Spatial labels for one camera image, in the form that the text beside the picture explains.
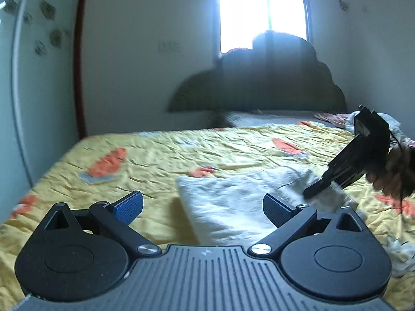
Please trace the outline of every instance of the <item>bright window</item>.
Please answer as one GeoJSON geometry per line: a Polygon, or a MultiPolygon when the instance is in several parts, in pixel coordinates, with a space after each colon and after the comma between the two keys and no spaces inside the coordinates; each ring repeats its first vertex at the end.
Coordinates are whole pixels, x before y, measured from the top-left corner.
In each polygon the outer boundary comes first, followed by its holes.
{"type": "Polygon", "coordinates": [[[266,30],[308,39],[306,0],[220,0],[220,49],[252,48],[266,30]]]}

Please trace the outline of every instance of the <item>white towel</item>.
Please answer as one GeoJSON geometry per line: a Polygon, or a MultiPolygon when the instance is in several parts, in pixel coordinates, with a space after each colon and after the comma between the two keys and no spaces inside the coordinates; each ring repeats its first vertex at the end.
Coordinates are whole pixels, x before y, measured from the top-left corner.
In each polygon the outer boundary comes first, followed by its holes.
{"type": "MultiPolygon", "coordinates": [[[[245,249],[276,228],[262,210],[271,193],[292,206],[305,203],[302,192],[319,177],[308,167],[294,165],[267,172],[220,178],[177,179],[184,210],[202,245],[242,245],[245,249]]],[[[310,205],[334,212],[357,204],[335,183],[318,194],[310,205]]]]}

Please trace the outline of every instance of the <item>wall outlet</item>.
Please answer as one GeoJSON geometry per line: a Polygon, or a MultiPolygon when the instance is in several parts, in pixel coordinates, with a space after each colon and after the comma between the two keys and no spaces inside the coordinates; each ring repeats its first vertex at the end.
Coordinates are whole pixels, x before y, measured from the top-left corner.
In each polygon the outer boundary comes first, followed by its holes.
{"type": "Polygon", "coordinates": [[[180,41],[158,41],[157,51],[160,54],[177,54],[181,53],[180,41]]]}

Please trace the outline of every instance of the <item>blue gripper pad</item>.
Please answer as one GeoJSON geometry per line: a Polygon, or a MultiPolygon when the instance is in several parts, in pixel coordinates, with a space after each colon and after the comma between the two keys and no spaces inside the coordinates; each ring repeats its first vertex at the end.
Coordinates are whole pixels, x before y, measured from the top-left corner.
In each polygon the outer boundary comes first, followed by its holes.
{"type": "Polygon", "coordinates": [[[110,205],[110,211],[121,222],[129,225],[143,211],[143,195],[134,191],[110,205]]]}

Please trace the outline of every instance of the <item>door frame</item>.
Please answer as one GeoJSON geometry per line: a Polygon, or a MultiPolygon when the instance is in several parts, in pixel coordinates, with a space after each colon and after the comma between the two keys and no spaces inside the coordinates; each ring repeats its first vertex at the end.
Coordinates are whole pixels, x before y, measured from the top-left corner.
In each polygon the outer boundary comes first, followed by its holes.
{"type": "Polygon", "coordinates": [[[84,139],[86,131],[84,103],[82,99],[82,28],[84,25],[84,12],[86,0],[78,0],[76,21],[73,37],[73,93],[75,98],[76,124],[79,139],[84,139]]]}

